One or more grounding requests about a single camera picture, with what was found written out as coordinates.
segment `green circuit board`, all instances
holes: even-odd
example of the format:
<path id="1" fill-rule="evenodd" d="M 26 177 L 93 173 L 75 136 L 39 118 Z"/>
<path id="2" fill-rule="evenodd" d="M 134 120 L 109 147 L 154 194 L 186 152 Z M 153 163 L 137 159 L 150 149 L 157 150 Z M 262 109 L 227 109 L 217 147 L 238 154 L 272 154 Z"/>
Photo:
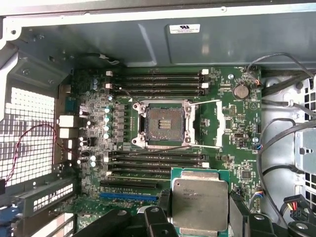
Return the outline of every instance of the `green circuit board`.
<path id="1" fill-rule="evenodd" d="M 253 68 L 252 74 L 260 81 L 260 69 Z M 140 206 L 155 205 L 161 190 L 170 188 L 171 167 L 228 170 L 230 190 L 239 192 L 245 202 L 258 188 L 256 154 L 260 149 L 257 138 L 261 132 L 261 88 L 245 73 L 245 67 L 82 70 L 75 73 L 71 85 L 66 112 L 73 114 L 77 100 L 79 110 L 88 114 L 83 118 L 93 121 L 92 126 L 79 130 L 80 136 L 95 140 L 93 146 L 81 147 L 81 152 L 96 156 L 97 161 L 94 167 L 91 161 L 81 163 L 82 194 L 62 203 L 60 210 L 102 215 L 121 208 L 136 213 Z M 141 108 L 134 108 L 135 103 L 143 101 L 149 101 L 145 112 L 152 117 L 142 118 Z M 199 103 L 192 122 L 194 138 L 190 134 L 190 141 L 194 140 L 196 146 L 164 151 L 184 144 L 179 138 L 186 136 L 181 134 L 186 129 L 167 130 L 174 127 L 173 123 L 182 121 L 186 125 L 188 119 L 179 117 L 185 101 Z M 142 137 L 144 131 L 148 141 L 142 147 L 141 138 L 134 140 Z M 107 186 L 101 185 L 102 180 L 151 183 L 155 188 Z M 157 196 L 157 200 L 100 198 L 100 193 Z M 260 212 L 259 201 L 252 211 Z"/>

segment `pcie slot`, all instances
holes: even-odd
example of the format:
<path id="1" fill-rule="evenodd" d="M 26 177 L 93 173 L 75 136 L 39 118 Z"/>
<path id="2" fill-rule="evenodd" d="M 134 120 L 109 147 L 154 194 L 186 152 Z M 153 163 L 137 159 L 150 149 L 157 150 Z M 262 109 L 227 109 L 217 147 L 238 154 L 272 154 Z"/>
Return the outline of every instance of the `pcie slot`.
<path id="1" fill-rule="evenodd" d="M 156 201 L 157 197 L 153 195 L 139 195 L 139 194 L 119 194 L 119 193 L 100 193 L 101 198 L 119 198 L 130 200 Z"/>
<path id="2" fill-rule="evenodd" d="M 120 180 L 101 180 L 102 187 L 124 187 L 124 188 L 140 188 L 140 189 L 156 189 L 157 183 L 120 181 Z"/>

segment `ventilation grille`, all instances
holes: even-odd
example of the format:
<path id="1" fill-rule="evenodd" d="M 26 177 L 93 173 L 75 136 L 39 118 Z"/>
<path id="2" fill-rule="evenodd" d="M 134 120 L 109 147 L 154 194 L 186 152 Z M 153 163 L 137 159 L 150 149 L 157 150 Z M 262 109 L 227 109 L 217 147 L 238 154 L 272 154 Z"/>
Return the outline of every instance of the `ventilation grille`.
<path id="1" fill-rule="evenodd" d="M 316 213 L 316 175 L 305 173 L 305 198 Z"/>
<path id="2" fill-rule="evenodd" d="M 49 195 L 46 195 L 42 198 L 39 198 L 38 200 L 34 201 L 33 204 L 33 211 L 38 211 L 41 208 L 47 206 L 48 204 L 50 204 L 51 202 L 54 202 L 62 197 L 64 197 L 65 195 L 71 193 L 74 190 L 74 185 L 70 184 L 60 190 L 57 190 Z"/>
<path id="3" fill-rule="evenodd" d="M 316 112 L 316 92 L 314 90 L 314 79 L 309 79 L 309 87 L 305 88 L 305 97 L 304 97 L 305 108 Z M 310 120 L 311 117 L 308 114 L 305 114 L 305 120 Z"/>
<path id="4" fill-rule="evenodd" d="M 12 88 L 11 103 L 6 103 L 0 122 L 0 177 L 6 179 L 12 170 L 15 146 L 24 131 L 39 124 L 54 125 L 55 100 L 52 97 Z M 37 127 L 19 146 L 14 175 L 7 186 L 51 173 L 53 131 Z"/>

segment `screw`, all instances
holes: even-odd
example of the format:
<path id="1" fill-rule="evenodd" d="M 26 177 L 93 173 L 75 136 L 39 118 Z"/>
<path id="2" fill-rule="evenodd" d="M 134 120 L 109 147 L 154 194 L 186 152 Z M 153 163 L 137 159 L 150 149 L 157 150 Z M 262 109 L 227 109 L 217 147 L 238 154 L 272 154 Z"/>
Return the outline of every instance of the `screw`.
<path id="1" fill-rule="evenodd" d="M 305 225 L 303 223 L 296 223 L 296 227 L 301 229 L 301 230 L 307 230 L 308 229 L 307 225 Z"/>
<path id="2" fill-rule="evenodd" d="M 30 73 L 30 70 L 28 68 L 23 69 L 22 71 L 23 75 L 27 76 Z"/>
<path id="3" fill-rule="evenodd" d="M 262 221 L 262 220 L 265 219 L 265 218 L 264 218 L 263 216 L 261 216 L 261 215 L 255 215 L 255 218 L 256 218 L 257 220 L 260 220 L 260 221 Z"/>
<path id="4" fill-rule="evenodd" d="M 158 209 L 157 207 L 154 207 L 154 208 L 152 208 L 150 211 L 151 211 L 151 212 L 158 212 L 159 209 Z"/>
<path id="5" fill-rule="evenodd" d="M 40 40 L 42 40 L 43 38 L 45 38 L 45 36 L 44 36 L 43 34 L 40 34 L 40 35 L 38 36 L 38 38 L 39 38 Z"/>
<path id="6" fill-rule="evenodd" d="M 259 142 L 259 138 L 257 138 L 257 137 L 253 137 L 253 138 L 252 138 L 252 142 L 253 142 L 253 143 L 257 143 L 257 142 Z"/>
<path id="7" fill-rule="evenodd" d="M 118 212 L 118 216 L 123 216 L 127 213 L 127 211 L 121 210 Z"/>

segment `cpu socket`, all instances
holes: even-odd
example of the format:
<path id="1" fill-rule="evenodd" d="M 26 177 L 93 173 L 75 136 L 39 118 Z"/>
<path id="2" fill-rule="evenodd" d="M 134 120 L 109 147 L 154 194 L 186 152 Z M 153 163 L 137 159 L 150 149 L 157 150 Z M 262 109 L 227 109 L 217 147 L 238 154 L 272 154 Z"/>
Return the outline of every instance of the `cpu socket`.
<path id="1" fill-rule="evenodd" d="M 138 112 L 138 134 L 132 144 L 168 149 L 195 144 L 196 106 L 187 100 L 144 100 L 133 104 Z"/>

